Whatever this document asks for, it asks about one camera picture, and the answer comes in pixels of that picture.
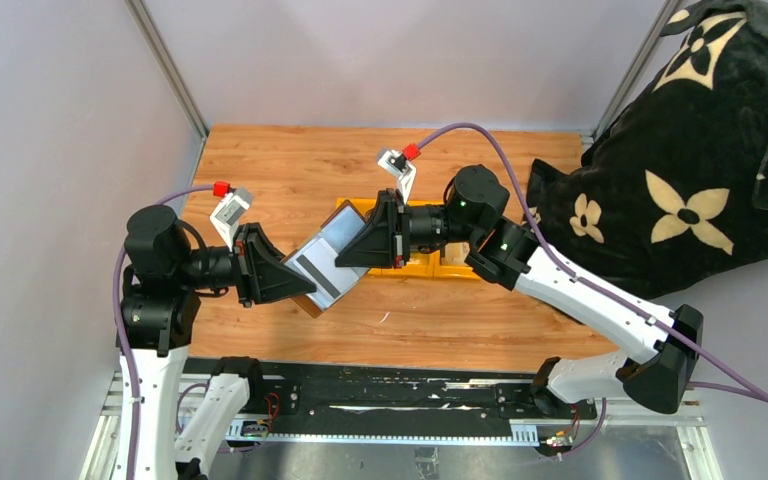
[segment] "yellow tray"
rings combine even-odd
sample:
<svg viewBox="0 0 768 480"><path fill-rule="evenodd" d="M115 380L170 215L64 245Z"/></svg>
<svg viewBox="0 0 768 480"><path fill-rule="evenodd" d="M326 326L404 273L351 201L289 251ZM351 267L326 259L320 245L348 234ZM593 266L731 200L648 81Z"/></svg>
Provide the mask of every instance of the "yellow tray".
<svg viewBox="0 0 768 480"><path fill-rule="evenodd" d="M375 200L372 198L338 198L337 206L345 200L352 202L352 205L362 214L375 208ZM408 205L433 205L435 202L412 200ZM464 263L468 252L466 243L452 243L446 245L446 248L431 254L411 252L411 258L407 265L402 268L371 268L369 275L384 277L438 277L438 278L473 278L478 276L472 272L472 268Z"/></svg>

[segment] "gray wall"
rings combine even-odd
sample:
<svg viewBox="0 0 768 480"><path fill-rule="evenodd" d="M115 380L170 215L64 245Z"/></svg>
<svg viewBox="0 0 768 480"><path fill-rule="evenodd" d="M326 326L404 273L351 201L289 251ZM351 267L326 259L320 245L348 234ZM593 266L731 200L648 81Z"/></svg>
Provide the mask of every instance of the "gray wall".
<svg viewBox="0 0 768 480"><path fill-rule="evenodd" d="M678 49L681 37L663 42L644 81L649 82ZM768 390L768 261L708 279L667 298L705 314L705 347ZM707 362L695 380L732 382ZM711 440L728 480L768 478L768 405L724 393L703 392Z"/></svg>
<svg viewBox="0 0 768 480"><path fill-rule="evenodd" d="M77 477L125 221L197 147L122 1L0 2L0 479Z"/></svg>
<svg viewBox="0 0 768 480"><path fill-rule="evenodd" d="M208 123L592 129L662 2L148 0Z"/></svg>

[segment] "wood grain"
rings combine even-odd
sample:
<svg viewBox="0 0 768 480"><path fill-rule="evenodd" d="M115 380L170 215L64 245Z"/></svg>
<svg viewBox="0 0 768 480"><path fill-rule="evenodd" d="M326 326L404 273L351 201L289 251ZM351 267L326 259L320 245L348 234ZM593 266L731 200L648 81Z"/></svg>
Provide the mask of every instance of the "wood grain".
<svg viewBox="0 0 768 480"><path fill-rule="evenodd" d="M430 131L417 129L215 126L195 184L245 186L255 197L244 220L261 222L287 253L318 229L337 197L374 198L394 179L375 164L383 147L401 148ZM498 132L521 184L532 160L564 171L579 165L576 134ZM464 165L482 163L510 188L495 152L479 134L456 131L416 160L412 197L442 197ZM217 199L191 195L183 218L209 244L221 240L209 215ZM520 218L511 195L506 214ZM380 320L390 312L387 320ZM205 299L193 355L249 355L261 360L410 367L536 370L547 357L580 358L615 348L541 302L475 280L366 277L336 306L312 319L285 300L245 309L233 294Z"/></svg>

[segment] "metal corner post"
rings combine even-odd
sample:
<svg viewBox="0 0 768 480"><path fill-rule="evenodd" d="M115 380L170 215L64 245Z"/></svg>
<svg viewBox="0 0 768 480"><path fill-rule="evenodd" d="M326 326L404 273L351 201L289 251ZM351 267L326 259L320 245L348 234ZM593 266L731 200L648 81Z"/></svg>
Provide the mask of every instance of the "metal corner post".
<svg viewBox="0 0 768 480"><path fill-rule="evenodd" d="M181 108L184 109L184 113L187 115L193 129L199 137L201 137L202 143L204 143L207 140L207 134L209 133L207 123L205 123L204 117L201 116L201 112L199 112L195 100L193 100L190 91L187 89L187 85L184 83L183 78L181 78L181 73L178 71L178 67L176 67L175 62L172 61L172 56L169 54L169 50L166 48L166 44L163 42L163 38L160 36L157 26L151 18L151 13L148 11L145 1L125 0L125 4L131 11L131 15L133 15L134 21L137 22L137 26L140 27L140 31L143 32L146 43L148 43L148 46L151 48L154 57L157 59L157 63L160 64L160 69L163 70L163 74L169 81L169 86L172 87L172 91L175 92L175 96L178 98Z"/></svg>
<svg viewBox="0 0 768 480"><path fill-rule="evenodd" d="M655 48L658 46L658 42L661 40L661 29L664 28L664 25L667 24L670 17L672 17L679 8L683 7L685 3L686 0L666 0L664 2L661 11L658 12L657 17L655 17L655 22L643 39L640 49L638 49L637 53L634 55L631 65L629 65L628 70L625 72L625 76L623 76L617 91L611 98L610 103L608 103L608 108L605 109L602 118L599 119L596 129L593 131L592 136L594 139L599 138L599 136L611 125L611 122L617 118L629 93L631 93L631 89L634 88L634 85L640 78L640 74L643 72L643 69L646 68L646 65L648 65L649 60L652 58L652 54L655 52Z"/></svg>

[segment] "black pillow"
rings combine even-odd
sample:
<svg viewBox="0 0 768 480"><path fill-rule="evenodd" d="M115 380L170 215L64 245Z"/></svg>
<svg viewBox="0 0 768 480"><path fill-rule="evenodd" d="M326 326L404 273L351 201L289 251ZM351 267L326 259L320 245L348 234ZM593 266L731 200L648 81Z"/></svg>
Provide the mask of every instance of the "black pillow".
<svg viewBox="0 0 768 480"><path fill-rule="evenodd" d="M573 261L644 298L768 258L768 4L701 1L679 51L565 175L528 202Z"/></svg>

